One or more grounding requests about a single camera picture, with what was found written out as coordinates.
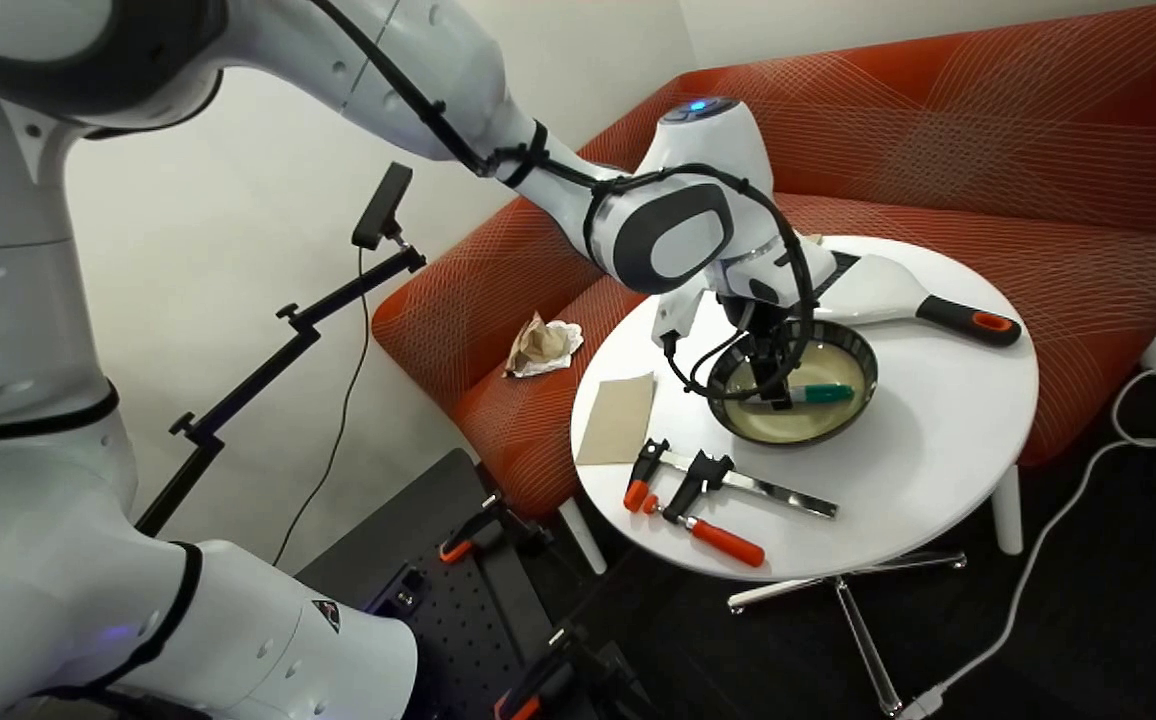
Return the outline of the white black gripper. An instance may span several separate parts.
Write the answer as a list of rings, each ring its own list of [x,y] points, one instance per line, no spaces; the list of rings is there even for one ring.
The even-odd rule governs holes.
[[[837,272],[837,258],[818,236],[801,241],[801,254],[808,267],[804,286],[820,289]],[[657,301],[654,339],[657,346],[684,339],[696,326],[704,295],[795,308],[804,286],[795,279],[795,264],[789,259],[779,246],[760,246],[757,254],[717,259],[712,267],[704,267],[700,276],[684,279],[680,289]],[[776,339],[779,318],[767,308],[757,308],[748,326],[752,379],[757,379],[760,402],[776,402],[776,409],[794,409],[795,402],[794,402],[789,379],[804,362],[812,320],[795,312],[794,320],[785,320],[785,339]]]

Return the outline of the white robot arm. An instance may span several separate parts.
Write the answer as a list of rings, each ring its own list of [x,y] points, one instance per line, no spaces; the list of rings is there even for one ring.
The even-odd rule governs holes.
[[[203,259],[92,318],[66,162],[200,115],[257,68],[358,128],[533,200],[635,292],[708,286],[804,312],[826,258],[767,200],[742,104],[677,111],[641,168],[593,164],[524,115],[459,0],[0,0],[0,716],[132,687],[215,720],[402,720],[407,623],[351,613],[235,545],[163,539],[132,496],[97,348],[230,348]]]

